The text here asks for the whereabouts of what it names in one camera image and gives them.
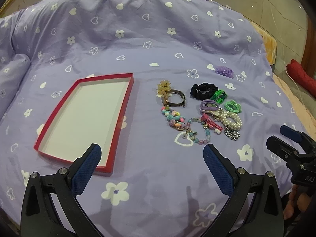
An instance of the hair accessory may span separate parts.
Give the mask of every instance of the hair accessory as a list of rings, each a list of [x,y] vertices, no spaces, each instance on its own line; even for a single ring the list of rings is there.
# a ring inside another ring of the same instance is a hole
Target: hair accessory
[[[222,75],[222,76],[229,77],[229,78],[234,78],[233,70],[228,68],[228,67],[226,67],[226,66],[218,66],[215,69],[215,73],[219,74],[219,75]]]
[[[210,99],[218,90],[213,84],[202,83],[201,85],[194,84],[191,88],[190,94],[197,100],[203,101]]]
[[[207,104],[213,104],[215,107],[209,107]],[[214,100],[204,100],[200,104],[200,111],[203,113],[210,113],[211,111],[217,111],[219,104]]]
[[[200,123],[201,125],[203,125],[203,128],[205,129],[205,134],[206,134],[206,139],[205,140],[199,140],[198,138],[195,138],[195,135],[197,134],[197,132],[194,132],[191,130],[190,128],[190,125],[192,122],[198,122]],[[199,119],[199,118],[190,118],[185,126],[185,129],[186,129],[186,133],[182,136],[183,139],[187,138],[187,136],[189,135],[190,136],[190,139],[192,141],[194,141],[195,143],[198,143],[198,144],[207,144],[211,137],[210,137],[210,130],[209,130],[209,127],[208,127],[208,124],[206,124],[202,119]]]
[[[214,95],[211,97],[211,100],[216,101],[218,104],[221,104],[225,98],[227,97],[227,94],[224,90],[220,89],[214,93]]]
[[[217,125],[207,114],[204,113],[201,119],[208,124],[209,128],[214,129],[215,133],[220,134],[222,132],[223,128]]]
[[[241,105],[239,103],[236,103],[234,100],[230,100],[225,103],[224,108],[227,111],[234,112],[234,113],[240,113],[241,112]]]

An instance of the pillow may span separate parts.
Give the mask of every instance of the pillow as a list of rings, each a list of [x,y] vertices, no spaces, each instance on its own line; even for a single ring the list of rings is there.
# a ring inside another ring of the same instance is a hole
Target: pillow
[[[25,54],[16,54],[12,61],[0,67],[0,119],[19,89],[30,63],[30,59]]]

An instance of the green braided hair tie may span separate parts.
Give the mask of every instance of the green braided hair tie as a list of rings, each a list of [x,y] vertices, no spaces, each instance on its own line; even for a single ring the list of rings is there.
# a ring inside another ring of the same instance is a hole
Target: green braided hair tie
[[[221,104],[225,100],[226,97],[227,97],[227,94],[225,93],[225,91],[220,89],[216,91],[215,94],[213,94],[213,96],[211,97],[211,100],[214,100],[218,104]]]
[[[234,113],[240,113],[241,112],[241,105],[239,103],[236,103],[234,100],[230,100],[225,103],[224,108],[227,111],[234,112]]]

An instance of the purple hair clip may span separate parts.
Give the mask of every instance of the purple hair clip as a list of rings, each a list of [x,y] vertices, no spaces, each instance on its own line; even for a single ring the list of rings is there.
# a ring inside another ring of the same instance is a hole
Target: purple hair clip
[[[218,66],[215,69],[215,73],[229,78],[234,78],[233,70],[225,66]]]

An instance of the purple bedsheet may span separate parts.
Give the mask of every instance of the purple bedsheet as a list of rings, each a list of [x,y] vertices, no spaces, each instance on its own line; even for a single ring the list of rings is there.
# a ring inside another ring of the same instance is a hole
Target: purple bedsheet
[[[285,162],[265,142],[276,135],[301,150],[279,128],[304,128],[273,81],[260,35],[240,13],[211,0],[42,0],[0,19],[0,35],[0,205],[17,223],[30,173],[65,166],[38,155],[37,136],[70,86],[91,74],[133,72],[135,79],[113,174],[92,176],[77,197],[105,236],[198,236],[228,198],[203,146],[182,139],[160,113],[163,79],[185,93],[187,106],[175,109],[187,118],[200,116],[193,84],[224,89],[242,106],[241,136],[211,132],[211,143],[236,167],[274,172],[281,195],[291,188]],[[234,79],[216,74],[217,66],[232,68]],[[199,124],[192,129],[205,138]]]

